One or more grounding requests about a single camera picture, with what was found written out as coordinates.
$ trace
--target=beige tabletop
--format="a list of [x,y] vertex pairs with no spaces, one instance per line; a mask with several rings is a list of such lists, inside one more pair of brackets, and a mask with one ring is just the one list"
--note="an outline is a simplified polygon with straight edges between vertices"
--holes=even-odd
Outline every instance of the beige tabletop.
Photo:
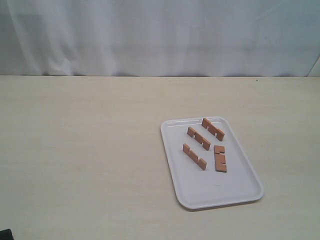
[[[187,211],[165,120],[222,116],[265,195]],[[0,76],[0,230],[16,240],[315,240],[320,78]]]

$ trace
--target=white backdrop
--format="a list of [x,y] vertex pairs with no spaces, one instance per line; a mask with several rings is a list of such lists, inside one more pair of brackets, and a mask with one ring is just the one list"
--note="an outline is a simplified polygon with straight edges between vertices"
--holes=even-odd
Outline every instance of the white backdrop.
[[0,0],[0,74],[307,76],[320,0]]

